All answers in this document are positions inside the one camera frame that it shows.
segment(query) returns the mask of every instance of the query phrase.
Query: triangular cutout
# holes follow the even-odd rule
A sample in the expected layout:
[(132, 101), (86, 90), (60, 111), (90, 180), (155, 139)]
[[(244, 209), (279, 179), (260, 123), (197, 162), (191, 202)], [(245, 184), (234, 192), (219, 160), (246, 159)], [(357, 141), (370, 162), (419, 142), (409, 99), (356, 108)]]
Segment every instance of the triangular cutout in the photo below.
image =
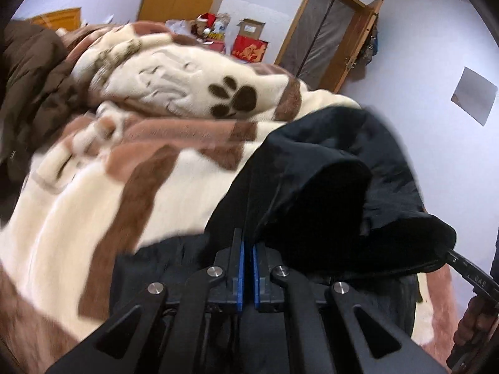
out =
[(139, 306), (120, 319), (96, 344), (96, 349), (114, 358), (123, 358), (142, 316)]
[(401, 345), (398, 340), (360, 306), (354, 308), (354, 313), (374, 358), (383, 358), (400, 350)]

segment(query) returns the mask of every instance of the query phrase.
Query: brown jacket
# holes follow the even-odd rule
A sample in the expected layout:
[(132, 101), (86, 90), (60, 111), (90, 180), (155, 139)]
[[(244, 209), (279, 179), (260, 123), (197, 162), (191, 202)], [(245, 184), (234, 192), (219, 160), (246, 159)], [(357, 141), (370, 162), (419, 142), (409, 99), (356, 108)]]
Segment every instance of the brown jacket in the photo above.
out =
[(57, 34), (24, 21), (4, 31), (7, 88), (0, 108), (0, 163), (12, 182), (24, 180), (32, 154), (63, 127), (82, 101)]

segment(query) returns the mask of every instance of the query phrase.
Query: wooden headboard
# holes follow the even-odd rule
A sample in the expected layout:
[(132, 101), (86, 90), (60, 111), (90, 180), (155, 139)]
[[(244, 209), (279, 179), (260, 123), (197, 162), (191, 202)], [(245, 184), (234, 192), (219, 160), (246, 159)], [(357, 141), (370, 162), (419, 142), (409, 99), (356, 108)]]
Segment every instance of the wooden headboard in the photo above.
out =
[(28, 19), (32, 24), (41, 25), (57, 31), (59, 28), (65, 28), (68, 31), (74, 31), (81, 26), (81, 8), (69, 8), (41, 14)]

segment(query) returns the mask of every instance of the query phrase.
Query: blue strip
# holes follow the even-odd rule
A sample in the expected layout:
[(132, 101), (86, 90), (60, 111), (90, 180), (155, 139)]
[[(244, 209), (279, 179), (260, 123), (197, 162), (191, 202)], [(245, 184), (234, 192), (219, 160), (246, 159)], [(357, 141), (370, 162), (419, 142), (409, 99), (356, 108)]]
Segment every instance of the blue strip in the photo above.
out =
[(253, 280), (254, 280), (254, 307), (260, 308), (260, 280), (258, 274), (258, 256), (256, 246), (253, 246)]
[(241, 242), (239, 253), (239, 275), (238, 275), (238, 312), (243, 311), (243, 293), (245, 291), (245, 243)]

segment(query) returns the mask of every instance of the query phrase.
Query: cardboard box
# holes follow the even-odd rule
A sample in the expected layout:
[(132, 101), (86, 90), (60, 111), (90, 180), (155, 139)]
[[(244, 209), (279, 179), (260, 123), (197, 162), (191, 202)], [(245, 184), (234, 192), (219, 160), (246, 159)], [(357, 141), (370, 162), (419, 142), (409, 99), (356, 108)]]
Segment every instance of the cardboard box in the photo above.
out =
[(250, 18), (244, 18), (239, 22), (239, 35), (246, 36), (252, 39), (260, 39), (261, 31), (263, 31), (265, 22), (259, 22)]
[(234, 42), (231, 55), (250, 63), (259, 63), (264, 59), (268, 42), (238, 35)]

